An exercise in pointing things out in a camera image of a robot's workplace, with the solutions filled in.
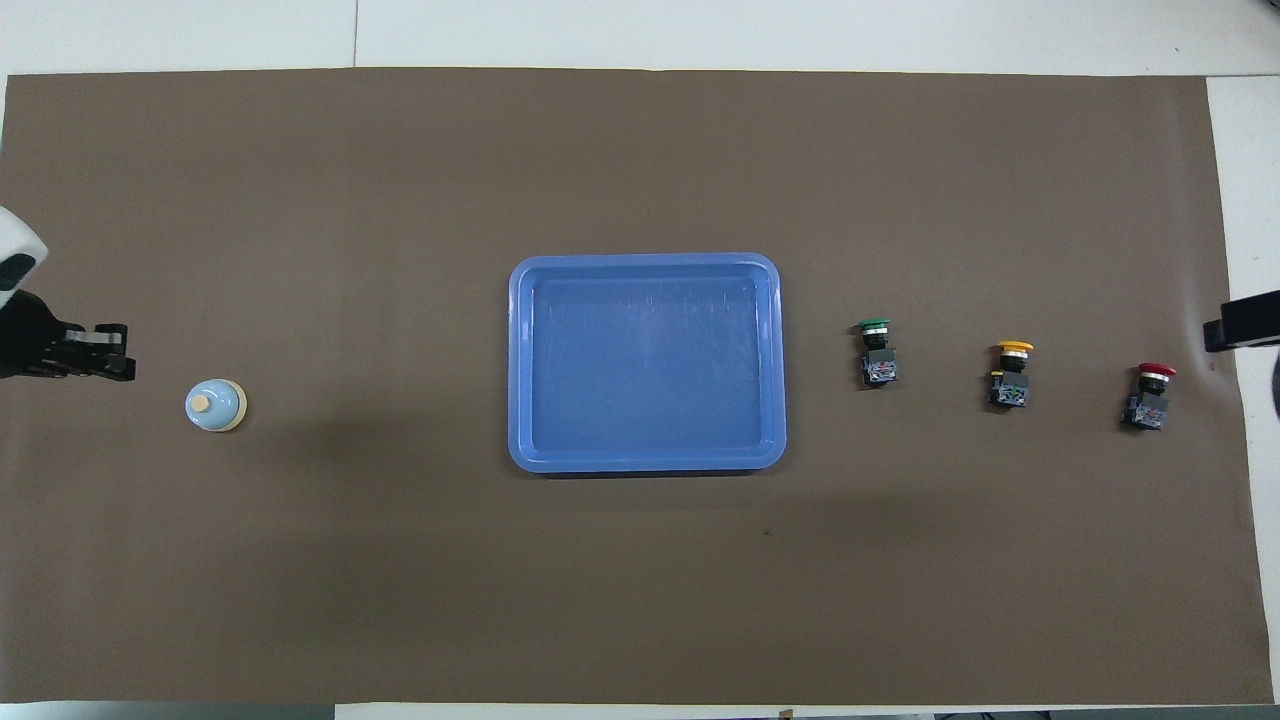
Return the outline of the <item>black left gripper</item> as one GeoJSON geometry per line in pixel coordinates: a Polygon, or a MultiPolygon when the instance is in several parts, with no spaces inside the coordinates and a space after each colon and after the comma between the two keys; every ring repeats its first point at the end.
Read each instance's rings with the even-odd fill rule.
{"type": "Polygon", "coordinates": [[[78,351],[127,351],[127,324],[97,324],[92,329],[58,319],[31,292],[15,292],[1,310],[1,378],[17,375],[65,378],[100,377],[133,380],[136,360],[125,354],[68,354],[65,368],[45,363],[46,351],[67,337],[78,351]]]}

